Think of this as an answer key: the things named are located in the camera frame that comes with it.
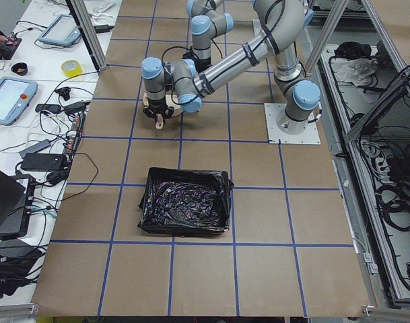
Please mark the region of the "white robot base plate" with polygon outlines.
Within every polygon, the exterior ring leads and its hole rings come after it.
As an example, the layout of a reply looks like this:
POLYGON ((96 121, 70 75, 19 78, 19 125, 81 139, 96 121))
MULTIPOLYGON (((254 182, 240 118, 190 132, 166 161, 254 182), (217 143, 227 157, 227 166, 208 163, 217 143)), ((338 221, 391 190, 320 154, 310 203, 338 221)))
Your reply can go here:
POLYGON ((320 145, 313 112, 308 120, 297 122, 285 115, 286 104, 265 103, 265 119, 269 144, 320 145))

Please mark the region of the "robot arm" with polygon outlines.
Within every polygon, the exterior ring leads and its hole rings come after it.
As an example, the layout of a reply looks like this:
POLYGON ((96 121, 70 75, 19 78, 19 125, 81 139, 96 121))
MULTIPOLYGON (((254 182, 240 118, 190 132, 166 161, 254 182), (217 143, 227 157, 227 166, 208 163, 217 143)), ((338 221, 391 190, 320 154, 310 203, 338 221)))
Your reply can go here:
POLYGON ((229 13, 216 11, 223 3, 224 1, 187 1, 186 13, 191 19, 192 34, 190 58, 198 73, 211 66, 211 41, 234 27, 234 20, 229 13))
POLYGON ((318 86, 302 75, 295 46, 296 38, 314 15, 307 1, 253 1, 260 23, 258 35, 212 65, 211 41, 229 32, 234 24, 230 14, 215 12, 220 5, 221 1, 188 1, 191 59, 170 62, 147 57, 142 61, 143 113, 158 127, 172 118, 174 107, 167 102, 168 92, 176 94, 174 103, 183 112, 195 113, 201 109, 203 98, 273 56, 274 79, 287 101, 285 116, 294 122, 307 122, 320 100, 318 86))

